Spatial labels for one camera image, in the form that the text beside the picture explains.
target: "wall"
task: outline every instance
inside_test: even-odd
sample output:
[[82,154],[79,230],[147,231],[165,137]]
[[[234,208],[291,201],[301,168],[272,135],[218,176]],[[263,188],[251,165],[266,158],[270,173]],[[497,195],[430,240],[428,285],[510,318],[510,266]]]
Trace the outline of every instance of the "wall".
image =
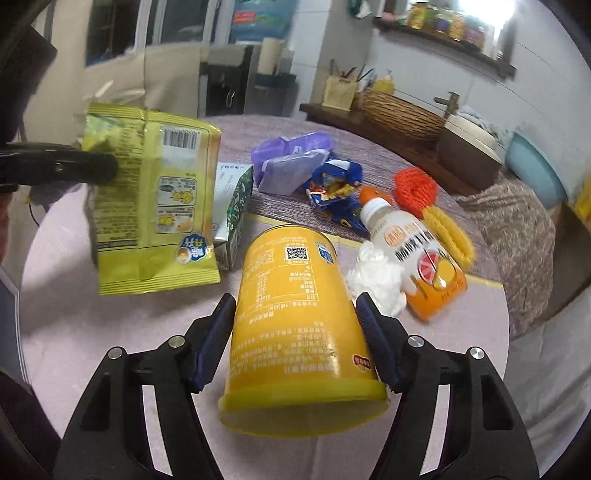
[[332,3],[333,0],[298,0],[287,38],[287,48],[294,51],[291,72],[297,75],[297,87],[286,101],[286,116],[305,118],[299,108],[312,95]]
[[[370,0],[377,11],[379,0]],[[359,20],[350,15],[345,0],[298,0],[287,47],[295,51],[291,72],[298,89],[284,113],[305,118],[301,103],[322,101],[324,83],[335,59],[342,70],[365,63],[372,41],[372,15]]]
[[70,144],[76,139],[72,116],[83,111],[81,82],[91,6],[92,0],[56,3],[51,43],[57,57],[25,112],[25,128],[33,141]]
[[523,130],[546,153],[570,195],[591,170],[591,71],[554,15],[520,0],[515,79],[429,41],[374,31],[368,64],[392,70],[397,95],[431,111],[452,90],[490,121]]

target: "wicker basket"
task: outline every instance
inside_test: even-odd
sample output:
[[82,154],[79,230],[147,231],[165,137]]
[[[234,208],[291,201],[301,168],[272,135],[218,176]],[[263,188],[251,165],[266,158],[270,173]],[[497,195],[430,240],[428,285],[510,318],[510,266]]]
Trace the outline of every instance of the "wicker basket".
[[372,89],[363,96],[363,111],[372,122],[417,140],[434,140],[445,125],[434,113]]

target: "orange bottle cap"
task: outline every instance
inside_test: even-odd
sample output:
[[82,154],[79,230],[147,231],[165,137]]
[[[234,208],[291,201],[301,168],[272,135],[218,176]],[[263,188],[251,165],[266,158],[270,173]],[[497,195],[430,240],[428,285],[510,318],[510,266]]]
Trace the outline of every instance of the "orange bottle cap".
[[377,198],[386,200],[390,205],[394,204],[394,201],[388,192],[385,192],[384,190],[381,190],[377,187],[366,185],[365,187],[361,188],[361,191],[359,192],[359,203],[361,206],[365,205],[370,200]]

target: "screw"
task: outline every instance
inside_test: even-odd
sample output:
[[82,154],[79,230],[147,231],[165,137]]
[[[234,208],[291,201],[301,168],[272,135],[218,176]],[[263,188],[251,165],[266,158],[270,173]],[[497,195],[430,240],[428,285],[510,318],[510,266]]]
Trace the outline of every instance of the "screw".
[[107,353],[107,356],[111,360],[117,360],[118,358],[121,358],[121,355],[123,355],[123,350],[118,346],[112,348],[111,350],[109,350],[109,353]]
[[421,348],[425,345],[425,340],[419,336],[413,335],[412,337],[408,337],[408,344],[415,348]]
[[470,349],[470,355],[472,355],[476,360],[482,360],[484,358],[484,350],[476,346]]
[[183,346],[184,345],[184,336],[176,335],[168,340],[168,344],[172,348],[178,348],[180,346]]

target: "pink tablecloth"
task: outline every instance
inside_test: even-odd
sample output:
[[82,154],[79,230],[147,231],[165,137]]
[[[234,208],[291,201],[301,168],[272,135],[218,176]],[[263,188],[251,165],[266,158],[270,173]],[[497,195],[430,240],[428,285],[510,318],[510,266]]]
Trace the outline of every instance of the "pink tablecloth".
[[[310,124],[306,125],[299,129],[309,130]],[[229,141],[224,140],[220,160],[232,161],[234,156],[243,160],[245,149],[232,150],[236,144],[232,143],[232,134],[226,135],[228,131],[230,125],[224,127],[224,138]],[[259,137],[264,135],[268,133],[259,133]],[[357,142],[358,137],[352,137],[350,141]],[[144,296],[99,297],[82,209],[84,196],[84,189],[66,194],[43,220],[25,265],[20,296],[28,376],[60,434],[111,346],[122,345],[128,352],[155,348],[170,336],[185,332],[193,319],[210,314],[223,293],[237,296],[241,278],[238,271],[224,274],[222,282],[214,286]],[[242,250],[267,228],[269,225],[260,218],[249,217]],[[335,246],[341,268],[346,271],[355,261],[355,248],[339,243]],[[494,261],[485,269],[494,273]],[[500,284],[470,276],[468,294],[432,325],[416,321],[408,312],[403,313],[401,321],[409,333],[422,335],[438,348],[464,352],[474,345],[483,347],[501,376],[504,374],[508,314]],[[360,480],[370,476],[394,418],[396,395],[392,395],[392,406],[383,416],[349,432],[298,440],[260,439],[232,432],[217,420],[217,401],[223,394],[227,367],[228,349],[212,384],[194,397],[204,432],[226,480]],[[150,389],[146,393],[154,462],[160,470],[168,471],[154,397]],[[449,389],[441,387],[424,471],[436,468],[439,461],[448,398]]]

